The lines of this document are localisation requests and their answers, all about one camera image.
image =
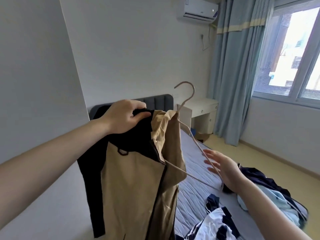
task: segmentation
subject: window pane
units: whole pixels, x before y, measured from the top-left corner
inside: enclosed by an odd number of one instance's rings
[[[302,91],[302,98],[320,100],[320,55],[310,75],[306,87]]]
[[[272,17],[256,92],[289,95],[318,11],[319,7]]]

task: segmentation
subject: beige fabric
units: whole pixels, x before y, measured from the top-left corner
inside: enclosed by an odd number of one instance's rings
[[[244,22],[243,24],[230,25],[228,27],[218,28],[217,34],[223,34],[223,33],[232,32],[232,31],[242,31],[245,28],[250,28],[254,26],[264,26],[265,24],[266,24],[265,18],[258,18],[258,19],[251,20],[250,22]]]
[[[120,155],[115,145],[108,144],[101,172],[104,239],[145,240],[149,223],[148,240],[165,240],[172,235],[177,184],[186,178],[171,166],[164,172],[164,159],[186,170],[177,119],[175,111],[155,110],[153,114],[151,139],[163,163],[137,152]]]

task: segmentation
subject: person's left hand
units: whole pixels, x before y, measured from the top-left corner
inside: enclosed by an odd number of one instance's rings
[[[139,121],[151,116],[150,112],[141,112],[133,116],[135,109],[145,109],[146,104],[137,100],[121,100],[110,106],[106,113],[100,117],[107,128],[108,134],[121,134],[134,128]]]

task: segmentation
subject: bed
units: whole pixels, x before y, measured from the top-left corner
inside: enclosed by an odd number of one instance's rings
[[[146,103],[148,109],[172,110],[174,108],[174,100],[170,94],[145,97],[138,99]],[[89,113],[90,119],[93,119],[98,108],[109,104],[100,104],[94,106]],[[206,149],[205,145],[199,143],[201,148]],[[181,148],[183,158],[186,164],[186,170],[193,176],[205,181],[206,183],[219,188],[221,180],[218,176],[207,170],[207,165],[203,162],[204,157],[197,148],[192,138],[181,130]],[[175,234],[185,236],[187,232],[198,222],[202,221],[207,215],[205,210],[206,198],[210,194],[220,197],[220,204],[226,206],[232,215],[232,219],[239,230],[242,239],[260,240],[263,239],[258,227],[251,216],[243,211],[238,205],[235,194],[225,194],[214,190],[192,178],[187,178],[179,184],[179,194],[177,200],[176,217],[175,217]],[[298,208],[305,216],[308,212],[305,207],[297,202]]]

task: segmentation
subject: blue curtain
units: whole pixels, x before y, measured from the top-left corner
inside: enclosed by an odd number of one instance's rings
[[[219,102],[213,132],[238,145],[248,111],[266,20],[274,0],[222,0],[208,97]]]

